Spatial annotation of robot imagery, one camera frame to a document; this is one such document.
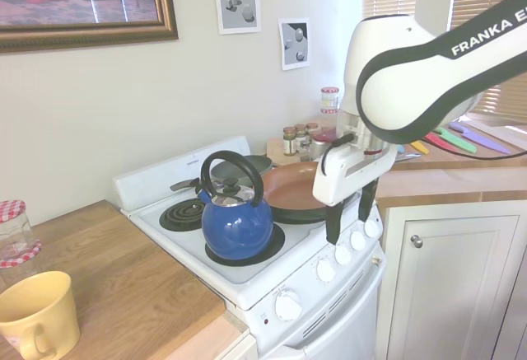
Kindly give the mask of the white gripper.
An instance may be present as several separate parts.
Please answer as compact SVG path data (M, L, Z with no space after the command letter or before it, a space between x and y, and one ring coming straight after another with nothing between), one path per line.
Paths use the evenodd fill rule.
M326 240L337 245L341 231L344 199L361 191L358 219L366 222L375 201L377 179L394 164L398 147L387 144L379 154L365 155L349 143L336 147L318 163L313 185L314 197L326 205Z

